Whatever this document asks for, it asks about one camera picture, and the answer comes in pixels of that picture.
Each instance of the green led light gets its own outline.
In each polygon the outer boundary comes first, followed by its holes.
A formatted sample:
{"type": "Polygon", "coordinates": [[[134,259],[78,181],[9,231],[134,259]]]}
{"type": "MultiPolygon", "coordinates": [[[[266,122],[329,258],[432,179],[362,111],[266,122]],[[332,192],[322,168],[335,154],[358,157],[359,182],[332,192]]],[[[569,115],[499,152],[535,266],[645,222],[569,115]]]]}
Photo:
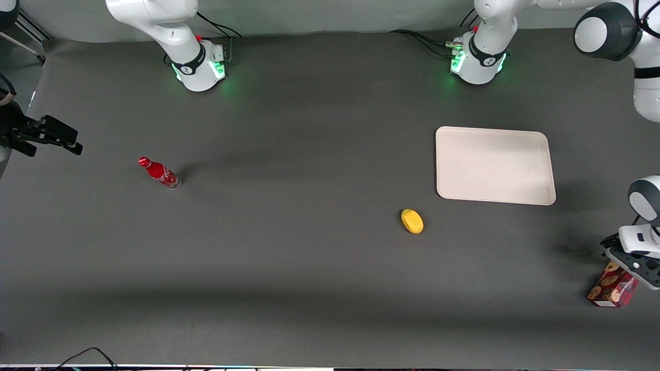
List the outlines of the green led light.
{"type": "Polygon", "coordinates": [[[504,65],[504,60],[506,59],[506,53],[502,56],[502,60],[500,61],[500,66],[497,67],[497,72],[500,72],[502,70],[502,66],[504,65]]]}
{"type": "Polygon", "coordinates": [[[174,67],[174,64],[172,64],[172,69],[174,70],[174,73],[176,74],[176,79],[181,81],[181,76],[179,76],[179,71],[177,71],[176,67],[174,67]]]}
{"type": "Polygon", "coordinates": [[[211,71],[213,71],[213,74],[217,79],[224,77],[224,66],[221,62],[209,61],[209,65],[211,66],[211,71]]]}
{"type": "Polygon", "coordinates": [[[461,70],[461,67],[463,66],[463,61],[465,60],[465,52],[461,51],[458,55],[454,57],[457,61],[454,61],[451,63],[451,70],[454,73],[458,73],[461,70]]]}

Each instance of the red box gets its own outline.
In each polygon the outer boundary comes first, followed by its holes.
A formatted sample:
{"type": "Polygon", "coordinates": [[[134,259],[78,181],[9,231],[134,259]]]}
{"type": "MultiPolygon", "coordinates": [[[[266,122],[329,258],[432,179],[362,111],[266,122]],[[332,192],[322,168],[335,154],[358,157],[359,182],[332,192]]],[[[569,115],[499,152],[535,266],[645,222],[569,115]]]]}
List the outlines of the red box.
{"type": "Polygon", "coordinates": [[[623,308],[630,301],[638,282],[617,263],[610,261],[587,299],[595,306],[623,308]]]}

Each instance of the yellow object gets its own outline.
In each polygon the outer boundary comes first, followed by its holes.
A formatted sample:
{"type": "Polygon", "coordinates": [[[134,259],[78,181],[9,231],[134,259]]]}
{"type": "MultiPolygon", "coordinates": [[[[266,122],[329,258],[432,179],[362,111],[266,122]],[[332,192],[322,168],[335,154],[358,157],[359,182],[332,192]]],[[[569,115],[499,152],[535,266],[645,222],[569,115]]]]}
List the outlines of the yellow object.
{"type": "Polygon", "coordinates": [[[422,233],[422,229],[424,229],[422,217],[415,210],[405,209],[401,211],[401,221],[410,233],[422,233]]]}

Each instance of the gray mat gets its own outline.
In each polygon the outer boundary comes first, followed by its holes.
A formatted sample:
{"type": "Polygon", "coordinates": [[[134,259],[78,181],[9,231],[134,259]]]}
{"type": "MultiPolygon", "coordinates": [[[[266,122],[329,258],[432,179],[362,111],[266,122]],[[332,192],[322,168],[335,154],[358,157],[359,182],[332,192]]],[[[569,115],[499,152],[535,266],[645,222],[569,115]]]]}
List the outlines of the gray mat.
{"type": "Polygon", "coordinates": [[[658,172],[660,124],[634,111],[629,61],[570,37],[519,32],[488,86],[406,35],[247,38],[201,94],[155,43],[50,45],[30,113],[85,148],[14,154],[0,182],[2,362],[98,346],[118,363],[657,369],[660,296],[584,296],[599,242],[633,219],[628,184],[658,172]],[[544,133],[557,202],[438,197],[443,125],[544,133]]]}

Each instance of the cookie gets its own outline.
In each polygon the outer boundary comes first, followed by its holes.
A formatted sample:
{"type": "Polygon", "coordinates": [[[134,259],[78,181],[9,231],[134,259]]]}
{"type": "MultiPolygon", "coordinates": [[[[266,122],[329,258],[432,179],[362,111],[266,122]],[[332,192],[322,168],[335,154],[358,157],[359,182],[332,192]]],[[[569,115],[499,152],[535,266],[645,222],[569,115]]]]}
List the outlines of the cookie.
{"type": "Polygon", "coordinates": [[[605,277],[604,279],[601,280],[601,285],[603,286],[609,286],[618,280],[618,275],[613,275],[610,277],[605,277]]]}
{"type": "Polygon", "coordinates": [[[619,269],[619,266],[617,263],[610,261],[610,263],[605,267],[606,272],[613,272],[619,269]]]}
{"type": "Polygon", "coordinates": [[[601,293],[601,287],[596,286],[591,289],[591,292],[589,293],[589,295],[587,295],[587,299],[592,299],[592,300],[596,299],[596,296],[598,296],[598,294],[600,293],[601,293]]]}

